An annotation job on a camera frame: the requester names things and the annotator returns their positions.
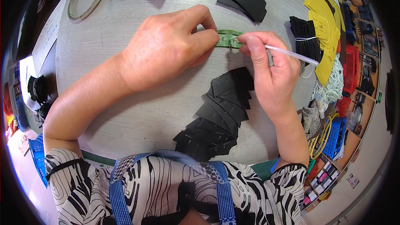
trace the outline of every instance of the white cord bundle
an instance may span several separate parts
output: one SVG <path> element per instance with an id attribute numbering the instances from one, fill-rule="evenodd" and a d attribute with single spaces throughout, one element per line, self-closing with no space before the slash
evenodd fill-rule
<path id="1" fill-rule="evenodd" d="M 339 61 L 340 54 L 336 52 L 335 61 L 333 62 L 332 71 L 330 73 L 327 84 L 324 87 L 319 80 L 315 82 L 313 95 L 311 100 L 315 99 L 314 94 L 319 93 L 322 97 L 324 111 L 327 110 L 328 104 L 342 99 L 343 82 L 343 67 Z"/>

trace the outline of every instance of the gray table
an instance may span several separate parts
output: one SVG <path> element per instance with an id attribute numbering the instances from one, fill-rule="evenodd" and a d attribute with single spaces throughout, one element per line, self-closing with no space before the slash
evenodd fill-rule
<path id="1" fill-rule="evenodd" d="M 92 0 L 78 0 L 84 8 Z M 308 19 L 304 0 L 266 0 L 263 23 L 254 24 L 243 13 L 216 3 L 217 0 L 102 0 L 85 20 L 71 22 L 64 8 L 56 49 L 56 77 L 61 94 L 85 73 L 121 51 L 141 22 L 150 15 L 177 11 L 195 4 L 210 8 L 218 29 L 240 32 L 272 30 L 292 49 L 294 37 L 289 17 Z M 193 121 L 203 104 L 213 78 L 241 66 L 253 73 L 250 58 L 238 50 L 215 48 L 208 61 L 187 70 L 176 79 L 156 89 L 132 95 L 96 117 L 79 138 L 82 149 L 117 159 L 156 149 L 174 149 L 173 137 Z M 297 109 L 307 106 L 315 76 L 299 80 L 293 92 Z M 254 92 L 250 100 L 249 120 L 242 122 L 238 145 L 219 160 L 253 164 L 277 157 L 274 125 L 260 107 Z"/>

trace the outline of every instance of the blue checkered apron strap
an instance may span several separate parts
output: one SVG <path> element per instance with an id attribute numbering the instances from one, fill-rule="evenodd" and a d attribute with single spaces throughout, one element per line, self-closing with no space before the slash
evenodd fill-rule
<path id="1" fill-rule="evenodd" d="M 117 225 L 132 225 L 132 219 L 125 202 L 125 193 L 123 188 L 122 176 L 125 168 L 134 165 L 140 159 L 149 155 L 168 158 L 172 161 L 180 162 L 191 167 L 197 173 L 211 179 L 211 175 L 205 168 L 190 156 L 181 152 L 169 149 L 159 149 L 153 153 L 142 153 L 136 156 L 117 160 L 110 177 L 110 204 Z M 212 166 L 216 179 L 218 213 L 221 225 L 236 225 L 232 192 L 227 178 L 226 168 L 222 162 L 209 162 Z"/>
<path id="2" fill-rule="evenodd" d="M 217 183 L 217 202 L 220 225 L 236 225 L 235 210 L 229 179 L 224 164 L 220 161 L 209 162 L 219 173 L 223 183 Z"/>

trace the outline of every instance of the wrist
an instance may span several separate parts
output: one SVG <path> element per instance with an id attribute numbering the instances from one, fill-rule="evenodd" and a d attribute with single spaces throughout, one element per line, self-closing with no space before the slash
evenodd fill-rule
<path id="1" fill-rule="evenodd" d="M 294 102 L 292 98 L 286 104 L 280 106 L 280 108 L 276 109 L 275 113 L 268 113 L 268 117 L 274 123 L 275 127 L 285 124 L 287 120 L 292 119 L 294 115 L 297 115 L 296 107 L 294 106 Z"/>

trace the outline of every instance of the red plastic basket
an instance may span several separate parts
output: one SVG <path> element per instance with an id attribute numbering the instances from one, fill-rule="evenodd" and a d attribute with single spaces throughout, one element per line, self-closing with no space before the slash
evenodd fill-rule
<path id="1" fill-rule="evenodd" d="M 343 97 L 339 99 L 336 103 L 336 112 L 339 113 L 339 117 L 346 116 L 346 110 L 349 108 L 351 104 L 351 99 L 347 97 Z"/>
<path id="2" fill-rule="evenodd" d="M 346 56 L 343 64 L 343 90 L 353 94 L 358 81 L 358 47 L 346 45 Z"/>

